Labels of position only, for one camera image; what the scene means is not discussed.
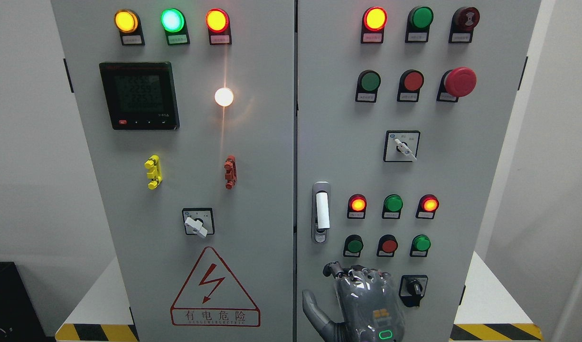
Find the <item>grey robotic right hand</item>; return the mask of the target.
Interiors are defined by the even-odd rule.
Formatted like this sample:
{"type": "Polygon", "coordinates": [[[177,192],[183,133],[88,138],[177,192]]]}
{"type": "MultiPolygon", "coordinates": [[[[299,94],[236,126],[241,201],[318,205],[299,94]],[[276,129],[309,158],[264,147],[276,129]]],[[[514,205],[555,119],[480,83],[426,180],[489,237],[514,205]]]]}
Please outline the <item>grey robotic right hand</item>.
{"type": "Polygon", "coordinates": [[[339,262],[324,266],[323,275],[334,278],[334,288],[344,321],[336,323],[321,310],[313,292],[302,292],[303,312],[326,342],[401,342],[404,313],[394,294],[389,273],[364,266],[343,268],[339,262]]]}

